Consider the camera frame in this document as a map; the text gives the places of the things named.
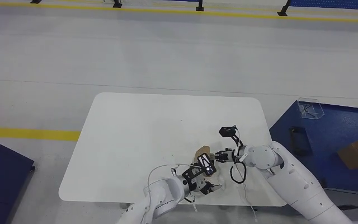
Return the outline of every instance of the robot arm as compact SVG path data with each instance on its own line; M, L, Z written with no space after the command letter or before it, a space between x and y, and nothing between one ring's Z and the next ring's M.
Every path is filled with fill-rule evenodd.
M202 192L206 195L218 190L221 185L214 185L205 179L215 172L214 164L205 153L181 175L177 176L176 170L172 169L174 177L158 180L145 188L145 198L132 204L117 224L151 224L154 219L173 210L190 192Z
M235 130L235 126L224 127L219 133L231 137L238 152L229 148L220 151L212 155L217 162L242 162L248 167L256 167L275 192L312 224L352 224L328 198L315 176L284 146L278 142L269 146L244 146ZM281 170L269 171L279 165L283 165Z
M256 167L277 194L290 206L300 212L312 224L352 224L327 197L314 175L302 165L284 146L272 142L268 146L244 146L235 135L236 127L220 130L223 137L231 137L238 148L219 151L214 155L203 154L180 176L160 180L146 189L145 198L131 205L117 224L151 224L159 216L171 211L191 191L209 194L221 187L205 180L216 172L213 161L241 162ZM273 173L272 167L283 165Z

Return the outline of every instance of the brown cardboard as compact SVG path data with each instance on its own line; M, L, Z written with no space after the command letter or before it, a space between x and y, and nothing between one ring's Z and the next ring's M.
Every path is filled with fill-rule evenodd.
M348 169L358 169L358 141L339 150L337 153Z

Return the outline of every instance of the floor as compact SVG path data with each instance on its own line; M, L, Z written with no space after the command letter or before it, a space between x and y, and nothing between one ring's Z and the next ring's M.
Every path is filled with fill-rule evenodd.
M358 106L356 24L27 7L0 7L0 21L2 127L81 130L100 92L254 97L269 127L300 96ZM60 200L74 142L0 144L37 167L12 224L115 223L123 212ZM246 207L198 210L179 206L155 223L255 222ZM289 207L257 215L306 223Z

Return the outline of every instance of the yellow floor line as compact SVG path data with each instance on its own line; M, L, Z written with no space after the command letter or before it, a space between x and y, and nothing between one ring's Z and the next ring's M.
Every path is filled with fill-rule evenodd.
M72 10L103 10L103 11L124 11L124 12L144 12L144 13L166 13L166 14L192 14L205 16L221 17L245 17L245 18L262 18L274 20L301 20L301 21L320 21L320 22L358 22L358 18L326 18L326 17L300 17L300 16L278 16L278 15L257 15L231 12L196 12L182 10L158 10L150 8L112 8L99 6L64 6L55 4L30 4L30 3L0 3L0 6L25 6L38 8L62 8Z
M81 132L79 131L71 130L41 130L0 127L0 138L31 138L76 142L80 133Z
M188 4L162 4L154 3L153 6L158 7L194 7ZM239 10L239 11L261 11L261 12L277 12L280 11L282 7L277 9L270 8L245 8L245 7L231 7L231 6L204 6L204 8L213 8L218 10ZM287 13L303 13L303 14L313 14L313 15L345 15L345 16L358 16L358 13L354 12L323 12L323 11L302 11L302 10L291 10L288 9Z

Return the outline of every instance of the blue platform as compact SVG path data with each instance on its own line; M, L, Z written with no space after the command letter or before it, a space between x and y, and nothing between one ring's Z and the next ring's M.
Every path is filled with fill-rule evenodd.
M290 6L358 9L358 0L292 0Z
M0 224L5 224L34 162L0 144L0 164Z
M337 151L358 141L358 108L321 104L325 113L318 120L301 118L297 101L270 129L273 141L295 155L325 188L358 193L358 170L349 170Z

